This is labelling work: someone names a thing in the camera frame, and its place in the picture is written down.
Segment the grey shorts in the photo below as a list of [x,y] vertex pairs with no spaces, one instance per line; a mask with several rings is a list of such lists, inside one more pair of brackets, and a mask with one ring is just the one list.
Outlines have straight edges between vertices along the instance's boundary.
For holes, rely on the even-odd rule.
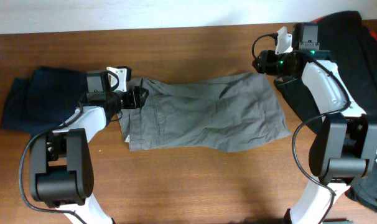
[[131,151],[209,147],[238,152],[290,136],[266,76],[246,72],[188,84],[135,78],[144,104],[119,121]]

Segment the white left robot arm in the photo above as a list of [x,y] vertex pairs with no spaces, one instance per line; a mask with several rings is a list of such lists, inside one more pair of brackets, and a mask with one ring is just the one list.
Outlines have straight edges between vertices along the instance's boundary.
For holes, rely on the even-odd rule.
[[94,196],[94,173],[88,147],[92,138],[114,121],[114,115],[144,104],[141,87],[128,88],[129,67],[107,67],[86,74],[74,114],[56,128],[36,134],[26,145],[19,163],[29,162],[29,188],[39,208],[31,204],[19,181],[24,203],[32,210],[65,215],[72,223],[114,223]]

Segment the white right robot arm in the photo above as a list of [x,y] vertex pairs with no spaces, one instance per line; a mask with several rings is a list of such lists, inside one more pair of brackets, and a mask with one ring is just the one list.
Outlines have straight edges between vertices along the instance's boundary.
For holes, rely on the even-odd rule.
[[321,119],[322,127],[309,151],[310,172],[299,170],[309,182],[299,201],[284,215],[284,223],[326,223],[336,200],[372,171],[377,155],[377,117],[366,114],[353,99],[338,73],[330,51],[320,49],[318,25],[298,23],[270,35],[276,49],[254,57],[259,73],[289,77],[304,84],[319,114],[303,121]]

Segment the black clothes pile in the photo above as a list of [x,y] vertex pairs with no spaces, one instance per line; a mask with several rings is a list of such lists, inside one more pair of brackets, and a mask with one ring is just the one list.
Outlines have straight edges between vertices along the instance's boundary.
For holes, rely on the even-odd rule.
[[[334,13],[316,23],[320,47],[331,51],[348,91],[368,115],[377,116],[377,33],[363,25],[357,11]],[[371,174],[346,195],[377,212],[377,157]]]

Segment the folded navy blue garment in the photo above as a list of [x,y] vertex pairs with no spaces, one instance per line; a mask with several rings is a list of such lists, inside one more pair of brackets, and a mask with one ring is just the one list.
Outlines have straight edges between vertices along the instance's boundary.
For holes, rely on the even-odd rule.
[[16,78],[4,104],[1,128],[31,135],[57,127],[74,114],[88,91],[85,72],[39,67]]

